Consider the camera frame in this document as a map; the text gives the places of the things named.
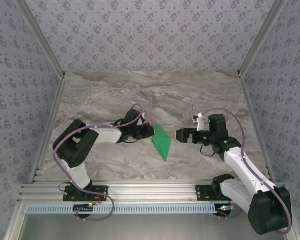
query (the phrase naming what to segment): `green paper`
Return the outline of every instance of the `green paper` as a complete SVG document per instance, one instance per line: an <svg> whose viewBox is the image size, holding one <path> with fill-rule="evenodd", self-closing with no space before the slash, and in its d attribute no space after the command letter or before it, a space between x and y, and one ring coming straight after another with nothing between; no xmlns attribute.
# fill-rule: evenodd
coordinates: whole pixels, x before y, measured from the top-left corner
<svg viewBox="0 0 300 240"><path fill-rule="evenodd" d="M167 162L172 140L162 126L159 125L154 127L152 143L163 158L164 162Z"/></svg>

